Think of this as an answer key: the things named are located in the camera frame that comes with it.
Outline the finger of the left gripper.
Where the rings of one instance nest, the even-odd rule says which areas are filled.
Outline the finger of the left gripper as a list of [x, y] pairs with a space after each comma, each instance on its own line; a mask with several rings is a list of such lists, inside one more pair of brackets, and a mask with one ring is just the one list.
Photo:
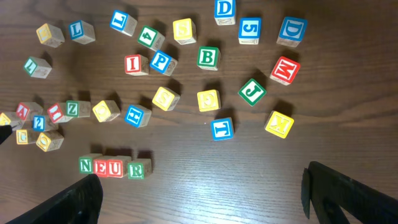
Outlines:
[[2, 144], [12, 134], [12, 126], [0, 126], [0, 144]]

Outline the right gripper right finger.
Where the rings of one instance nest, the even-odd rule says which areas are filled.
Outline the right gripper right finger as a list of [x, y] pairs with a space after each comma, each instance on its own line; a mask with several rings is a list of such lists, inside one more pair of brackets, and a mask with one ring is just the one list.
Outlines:
[[317, 161], [303, 170], [301, 202], [320, 223], [348, 223], [347, 211], [361, 223], [397, 223], [397, 200]]

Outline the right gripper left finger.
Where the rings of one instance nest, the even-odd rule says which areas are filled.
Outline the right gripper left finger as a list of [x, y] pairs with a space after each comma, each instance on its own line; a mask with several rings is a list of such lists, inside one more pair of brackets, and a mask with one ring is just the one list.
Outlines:
[[97, 223], [102, 201], [101, 182], [89, 174], [10, 223]]

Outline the green N block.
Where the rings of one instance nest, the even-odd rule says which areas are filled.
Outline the green N block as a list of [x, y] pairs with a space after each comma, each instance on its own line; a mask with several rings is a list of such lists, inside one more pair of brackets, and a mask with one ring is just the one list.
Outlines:
[[78, 158], [79, 173], [81, 174], [92, 174], [93, 173], [93, 161], [102, 157], [100, 153], [89, 153]]

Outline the red E block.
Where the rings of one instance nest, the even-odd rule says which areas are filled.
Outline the red E block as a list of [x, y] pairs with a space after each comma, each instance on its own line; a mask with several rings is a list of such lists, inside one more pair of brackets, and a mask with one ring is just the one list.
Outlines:
[[97, 157], [93, 160], [93, 168], [94, 168], [94, 173], [98, 177], [107, 177], [108, 176], [108, 160], [111, 158], [111, 156], [101, 156]]

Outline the red U block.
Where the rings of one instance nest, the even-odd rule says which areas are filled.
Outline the red U block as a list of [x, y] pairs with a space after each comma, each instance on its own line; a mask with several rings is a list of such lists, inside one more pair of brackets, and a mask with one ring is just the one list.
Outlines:
[[132, 160], [131, 156], [114, 156], [107, 160], [108, 177], [124, 178], [127, 175], [127, 164]]

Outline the red 1 block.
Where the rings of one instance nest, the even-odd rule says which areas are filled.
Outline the red 1 block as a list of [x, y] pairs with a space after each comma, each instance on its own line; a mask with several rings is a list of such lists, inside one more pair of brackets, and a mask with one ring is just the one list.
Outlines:
[[66, 123], [73, 119], [72, 116], [67, 116], [66, 103], [55, 103], [47, 113], [53, 123]]

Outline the green R block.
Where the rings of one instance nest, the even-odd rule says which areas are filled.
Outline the green R block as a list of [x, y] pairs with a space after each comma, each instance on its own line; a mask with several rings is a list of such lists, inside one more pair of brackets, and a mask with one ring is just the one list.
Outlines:
[[152, 159], [136, 159], [127, 164], [128, 179], [145, 179], [152, 173]]

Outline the blue P block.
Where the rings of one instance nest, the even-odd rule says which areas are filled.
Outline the blue P block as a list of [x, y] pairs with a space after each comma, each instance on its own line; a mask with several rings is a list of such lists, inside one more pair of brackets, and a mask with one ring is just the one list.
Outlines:
[[171, 76], [178, 61], [161, 50], [157, 50], [150, 62], [150, 67], [155, 71]]

